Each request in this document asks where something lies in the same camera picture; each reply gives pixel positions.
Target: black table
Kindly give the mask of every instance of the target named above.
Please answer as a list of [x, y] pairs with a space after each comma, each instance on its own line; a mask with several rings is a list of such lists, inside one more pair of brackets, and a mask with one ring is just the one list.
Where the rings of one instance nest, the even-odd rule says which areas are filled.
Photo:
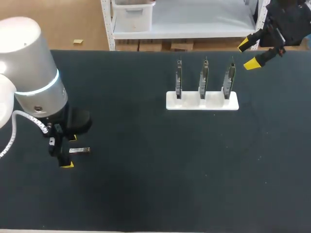
[[[311, 53], [265, 68], [253, 53], [53, 51], [72, 105], [93, 126], [71, 147], [91, 146], [61, 169], [47, 139], [18, 118], [0, 160], [0, 229], [311, 232]], [[197, 90], [208, 57], [220, 90], [234, 56], [236, 112], [168, 111], [175, 64]], [[0, 148], [11, 135], [0, 130]]]

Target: metal shelf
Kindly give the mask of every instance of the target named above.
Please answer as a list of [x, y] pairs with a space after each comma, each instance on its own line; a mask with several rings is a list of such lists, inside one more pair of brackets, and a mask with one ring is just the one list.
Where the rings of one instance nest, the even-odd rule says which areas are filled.
[[244, 37], [256, 24], [243, 0], [157, 0], [152, 30], [125, 33], [118, 26], [115, 39], [173, 39]]

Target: white stand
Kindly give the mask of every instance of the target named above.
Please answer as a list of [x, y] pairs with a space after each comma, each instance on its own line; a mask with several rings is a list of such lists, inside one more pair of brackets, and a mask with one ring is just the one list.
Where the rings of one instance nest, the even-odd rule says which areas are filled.
[[239, 109], [239, 102], [235, 92], [231, 92], [230, 99], [225, 100], [223, 90], [207, 91], [205, 100], [200, 99], [198, 91], [183, 91], [181, 100], [177, 99], [175, 91], [168, 91], [166, 108], [168, 110], [236, 111]]

